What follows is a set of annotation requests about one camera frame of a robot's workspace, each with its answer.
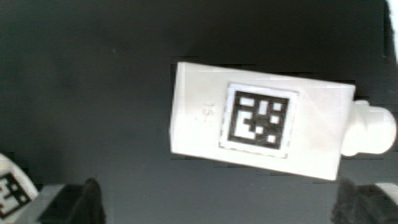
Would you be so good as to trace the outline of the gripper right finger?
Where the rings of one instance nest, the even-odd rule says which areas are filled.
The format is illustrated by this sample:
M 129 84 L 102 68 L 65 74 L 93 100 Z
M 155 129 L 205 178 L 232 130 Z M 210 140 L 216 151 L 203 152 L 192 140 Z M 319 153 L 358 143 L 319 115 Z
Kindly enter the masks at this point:
M 398 184 L 340 180 L 333 224 L 398 224 Z

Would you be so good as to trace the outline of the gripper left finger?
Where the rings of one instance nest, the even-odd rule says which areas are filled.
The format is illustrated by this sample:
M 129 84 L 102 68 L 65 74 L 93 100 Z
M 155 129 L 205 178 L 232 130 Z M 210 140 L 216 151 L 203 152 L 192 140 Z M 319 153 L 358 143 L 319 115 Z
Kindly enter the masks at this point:
M 47 185 L 24 213 L 24 224 L 107 224 L 102 188 L 95 179 L 82 185 Z

